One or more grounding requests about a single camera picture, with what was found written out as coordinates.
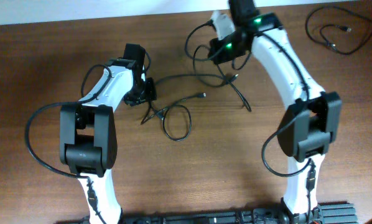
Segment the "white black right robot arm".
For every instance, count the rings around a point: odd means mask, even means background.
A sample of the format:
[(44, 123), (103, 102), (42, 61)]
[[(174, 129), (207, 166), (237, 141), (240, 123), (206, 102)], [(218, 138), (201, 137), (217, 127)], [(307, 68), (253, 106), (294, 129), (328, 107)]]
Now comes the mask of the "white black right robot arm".
[(279, 127), (261, 149), (266, 169), (287, 179), (272, 221), (323, 223), (317, 181), (337, 136), (342, 108), (338, 93), (327, 93), (310, 76), (275, 14), (255, 12), (238, 22), (234, 16), (215, 11), (208, 24), (217, 34), (210, 42), (208, 58), (219, 65), (251, 53), (269, 74), (286, 109)]

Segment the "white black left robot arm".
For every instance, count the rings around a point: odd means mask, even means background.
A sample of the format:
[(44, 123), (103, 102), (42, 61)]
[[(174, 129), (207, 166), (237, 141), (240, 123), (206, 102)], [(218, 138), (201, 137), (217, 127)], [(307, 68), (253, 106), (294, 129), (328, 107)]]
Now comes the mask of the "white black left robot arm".
[(87, 223), (120, 223), (122, 208), (112, 168), (118, 142), (114, 112), (145, 103), (152, 94), (145, 58), (120, 57), (103, 64), (95, 86), (60, 109), (60, 160), (79, 181), (89, 208)]

